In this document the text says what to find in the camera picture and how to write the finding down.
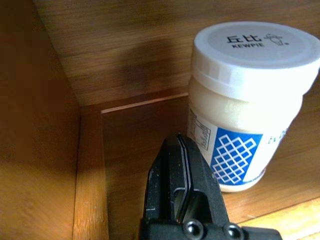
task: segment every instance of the kewpie mayonnaise jar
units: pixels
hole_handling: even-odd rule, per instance
[[[196,35],[187,135],[223,192],[261,179],[319,67],[319,39],[289,26],[227,22]]]

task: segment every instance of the jar lid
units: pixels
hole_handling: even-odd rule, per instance
[[[320,40],[285,25],[227,22],[203,29],[194,39],[194,78],[234,99],[303,95],[319,67]]]

